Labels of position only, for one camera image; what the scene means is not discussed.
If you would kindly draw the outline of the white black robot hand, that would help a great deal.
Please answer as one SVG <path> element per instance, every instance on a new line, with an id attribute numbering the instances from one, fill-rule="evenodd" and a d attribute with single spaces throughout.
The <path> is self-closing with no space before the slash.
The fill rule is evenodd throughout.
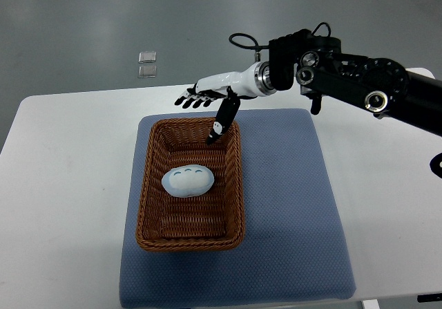
<path id="1" fill-rule="evenodd" d="M 211 92 L 215 95 L 203 95 Z M 269 77 L 269 63 L 256 62 L 243 72 L 221 73 L 198 80 L 195 91 L 186 89 L 174 105 L 182 105 L 183 109 L 197 109 L 223 99 L 206 139 L 206 143 L 211 145 L 229 130 L 240 108 L 240 97 L 266 97 L 275 92 Z"/>

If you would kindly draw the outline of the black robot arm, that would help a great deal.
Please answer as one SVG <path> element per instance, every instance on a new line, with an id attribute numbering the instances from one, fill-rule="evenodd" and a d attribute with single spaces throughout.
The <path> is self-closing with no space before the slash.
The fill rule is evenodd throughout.
<path id="1" fill-rule="evenodd" d="M 330 96 L 377 119 L 394 118 L 441 135 L 439 80 L 413 73 L 392 59 L 343 53 L 340 39 L 315 30 L 302 29 L 266 45 L 251 35 L 239 35 L 251 40 L 245 48 L 254 52 L 255 62 L 243 72 L 199 79 L 175 101 L 187 109 L 221 100 L 207 144 L 227 132 L 242 100 L 286 91 L 294 83 L 311 100 L 313 115 L 319 114 L 322 98 Z"/>

